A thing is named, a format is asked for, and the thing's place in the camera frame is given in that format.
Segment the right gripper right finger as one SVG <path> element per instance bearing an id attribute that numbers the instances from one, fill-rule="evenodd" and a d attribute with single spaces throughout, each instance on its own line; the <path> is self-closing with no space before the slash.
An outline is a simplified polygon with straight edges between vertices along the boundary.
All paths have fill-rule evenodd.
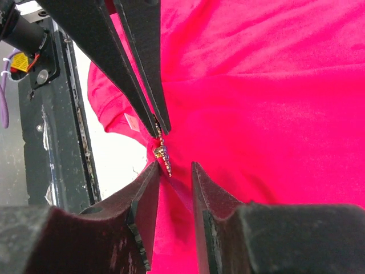
<path id="1" fill-rule="evenodd" d="M 364 210 L 242 203 L 192 163 L 200 273 L 363 273 Z"/>

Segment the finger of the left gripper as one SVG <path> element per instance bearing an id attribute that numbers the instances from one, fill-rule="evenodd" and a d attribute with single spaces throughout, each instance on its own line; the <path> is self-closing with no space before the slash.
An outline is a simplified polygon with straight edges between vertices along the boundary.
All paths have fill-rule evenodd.
<path id="1" fill-rule="evenodd" d="M 39 1 L 50 17 L 127 97 L 153 138 L 154 110 L 114 1 Z"/>
<path id="2" fill-rule="evenodd" d="M 161 82 L 160 1 L 114 1 L 154 115 L 164 132 L 171 123 Z"/>

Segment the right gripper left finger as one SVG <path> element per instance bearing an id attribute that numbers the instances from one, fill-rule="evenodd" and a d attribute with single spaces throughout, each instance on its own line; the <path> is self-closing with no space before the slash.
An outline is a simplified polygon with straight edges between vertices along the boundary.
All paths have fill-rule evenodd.
<path id="1" fill-rule="evenodd" d="M 160 166 L 79 214 L 1 208 L 2 273 L 146 273 L 152 268 Z"/>

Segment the red t-shirt garment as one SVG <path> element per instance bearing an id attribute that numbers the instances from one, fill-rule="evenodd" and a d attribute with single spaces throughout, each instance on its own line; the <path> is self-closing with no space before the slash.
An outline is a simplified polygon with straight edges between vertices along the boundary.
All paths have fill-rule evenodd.
<path id="1" fill-rule="evenodd" d="M 197 273 L 191 164 L 242 202 L 364 206 L 364 2 L 162 1 L 152 273 Z"/>

